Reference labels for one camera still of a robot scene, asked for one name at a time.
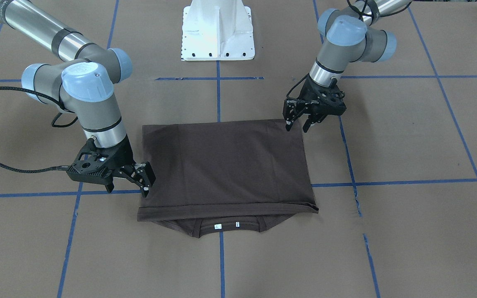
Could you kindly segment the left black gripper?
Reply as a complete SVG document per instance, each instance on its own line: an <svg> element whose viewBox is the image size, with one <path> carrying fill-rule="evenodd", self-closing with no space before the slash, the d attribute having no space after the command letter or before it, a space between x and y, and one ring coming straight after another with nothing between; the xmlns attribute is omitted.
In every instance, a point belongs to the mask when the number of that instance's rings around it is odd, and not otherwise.
<svg viewBox="0 0 477 298"><path fill-rule="evenodd" d="M315 124L320 124L328 115L342 115L347 107L343 102L345 93L337 86L338 79L333 77L328 86L303 77L286 94L283 117L285 129L289 132L295 121L303 114L307 119L303 124L303 133L307 133Z"/></svg>

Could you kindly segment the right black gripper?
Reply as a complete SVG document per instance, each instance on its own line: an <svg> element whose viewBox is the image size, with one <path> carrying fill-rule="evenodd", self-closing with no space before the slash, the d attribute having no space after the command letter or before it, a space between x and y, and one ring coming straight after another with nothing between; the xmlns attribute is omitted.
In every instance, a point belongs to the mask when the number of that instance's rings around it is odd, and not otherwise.
<svg viewBox="0 0 477 298"><path fill-rule="evenodd" d="M113 178L124 178L139 187L142 198L148 196L157 179L150 162L135 163L127 136L109 148L96 147L89 138L67 174L73 181L104 185L108 194L114 190Z"/></svg>

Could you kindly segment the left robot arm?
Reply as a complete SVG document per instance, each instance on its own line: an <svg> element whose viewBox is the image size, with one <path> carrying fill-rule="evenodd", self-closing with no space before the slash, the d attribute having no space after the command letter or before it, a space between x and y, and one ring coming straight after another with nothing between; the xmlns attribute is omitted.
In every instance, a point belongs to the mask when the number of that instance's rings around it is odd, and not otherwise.
<svg viewBox="0 0 477 298"><path fill-rule="evenodd" d="M379 19L405 11L409 0L356 0L339 10L330 8L317 22L323 45L316 60L299 83L298 96L288 93L282 115L290 131L303 115L307 116L303 132L321 123L329 115L340 116L346 111L345 93L338 83L352 62L383 62L390 59L397 47L396 36L372 27Z"/></svg>

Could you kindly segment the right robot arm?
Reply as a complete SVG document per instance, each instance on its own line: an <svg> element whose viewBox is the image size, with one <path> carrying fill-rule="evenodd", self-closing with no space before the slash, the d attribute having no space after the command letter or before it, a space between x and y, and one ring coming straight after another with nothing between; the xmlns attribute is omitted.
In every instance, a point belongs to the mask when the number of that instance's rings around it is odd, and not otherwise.
<svg viewBox="0 0 477 298"><path fill-rule="evenodd" d="M87 138L68 166L28 171L0 162L0 167L30 174L64 171L73 181L104 185L108 193L114 190L114 178L123 178L137 185L146 197L156 180L155 173L149 162L135 162L114 94L114 85L132 74L129 55L119 48L100 47L29 0L0 0L0 23L61 59L58 65L28 66L21 87L0 90L27 93L42 104L55 106L59 115L74 114Z"/></svg>

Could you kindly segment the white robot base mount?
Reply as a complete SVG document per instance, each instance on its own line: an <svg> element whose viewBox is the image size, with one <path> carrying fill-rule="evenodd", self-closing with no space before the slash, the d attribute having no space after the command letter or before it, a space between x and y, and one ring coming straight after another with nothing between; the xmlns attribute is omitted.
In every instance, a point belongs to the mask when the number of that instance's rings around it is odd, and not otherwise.
<svg viewBox="0 0 477 298"><path fill-rule="evenodd" d="M182 17L183 61L254 59L252 11L242 0L193 0Z"/></svg>

